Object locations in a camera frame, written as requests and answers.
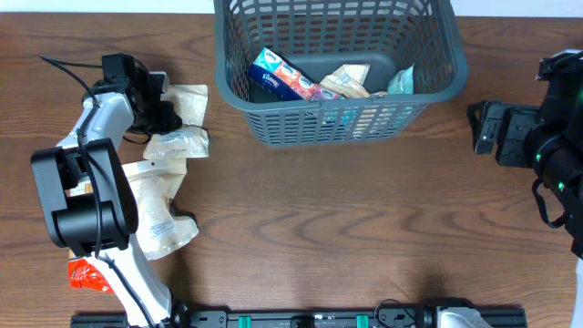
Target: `white package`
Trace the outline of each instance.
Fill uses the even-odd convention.
[[[363,84],[370,67],[368,64],[342,65],[334,73],[326,76],[320,82],[320,86],[347,98],[369,97]]]
[[[185,159],[143,160],[123,165],[138,204],[138,243],[148,260],[162,258],[198,233],[188,216],[172,217],[169,204],[186,175]]]

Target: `gray plastic basket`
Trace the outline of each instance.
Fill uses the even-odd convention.
[[[448,0],[215,0],[217,85],[273,146],[386,139],[429,104],[457,95],[467,64]],[[278,101],[247,70],[264,47],[311,81],[342,64],[370,64],[364,87],[386,91],[414,64],[414,95]]]

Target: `snack package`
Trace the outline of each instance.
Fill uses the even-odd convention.
[[[302,99],[310,99],[316,92],[316,86],[306,77],[300,77],[293,81],[291,89],[295,91]]]
[[[387,88],[389,95],[412,95],[414,93],[413,67],[414,64],[393,77]]]
[[[344,97],[340,96],[339,94],[335,93],[334,91],[328,90],[320,85],[316,85],[316,90],[313,93],[312,101],[314,100],[338,100],[344,99]]]
[[[101,272],[85,259],[76,258],[72,251],[69,252],[69,285],[75,289],[114,293]]]
[[[143,160],[125,164],[123,170],[138,204],[136,236],[149,261],[179,249],[199,233],[193,218],[169,212],[187,172],[186,159]]]
[[[342,65],[325,77],[320,85],[347,98],[369,97],[363,87],[370,65]]]

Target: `black bracket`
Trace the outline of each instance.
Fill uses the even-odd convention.
[[[524,151],[528,133],[535,123],[538,107],[508,105],[499,101],[482,101],[468,106],[467,118],[472,128],[474,152],[489,154],[498,145],[498,165],[515,168],[531,167]]]
[[[540,60],[537,79],[548,81],[548,90],[537,115],[538,124],[562,125],[572,119],[583,87],[583,60],[576,54],[563,52]]]
[[[160,100],[167,78],[165,74],[149,73],[136,67],[134,57],[125,54],[106,55],[101,57],[101,62],[103,79],[91,90],[96,95],[117,92],[128,97],[134,113],[134,123],[128,132],[169,133],[182,125],[182,118],[176,115],[172,102]]]
[[[421,308],[415,308],[411,305],[388,305],[389,308],[382,308],[378,315],[379,320],[389,327],[396,327],[402,324],[403,327],[411,327],[414,321],[409,318],[403,308],[407,309],[413,315],[417,315],[418,311],[422,315],[417,320],[418,328],[432,328],[436,326],[433,321],[435,314],[438,311],[446,309],[450,306],[464,306],[464,305],[449,305],[436,306],[427,305]],[[527,328],[527,317],[525,311],[522,309],[512,307],[488,308],[480,309],[482,318],[492,327],[514,327]],[[226,313],[224,311],[203,311],[203,312],[189,312],[190,321],[189,327],[197,328],[364,328],[362,321],[357,321],[357,317],[368,317],[368,327],[379,327],[379,322],[374,319],[373,311],[349,311],[349,312],[294,312],[294,313],[276,313],[276,312],[262,312],[262,313]],[[128,328],[127,322],[123,315],[112,316],[74,316],[71,319],[71,328],[111,328],[120,327]]]

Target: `clear plastic packaging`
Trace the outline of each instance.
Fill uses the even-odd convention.
[[[199,159],[209,156],[209,135],[199,127],[182,126],[165,135],[153,135],[144,159]]]
[[[199,233],[193,218],[172,217],[169,212],[187,172],[185,159],[143,160],[123,169],[138,204],[136,235],[148,260],[172,253]]]

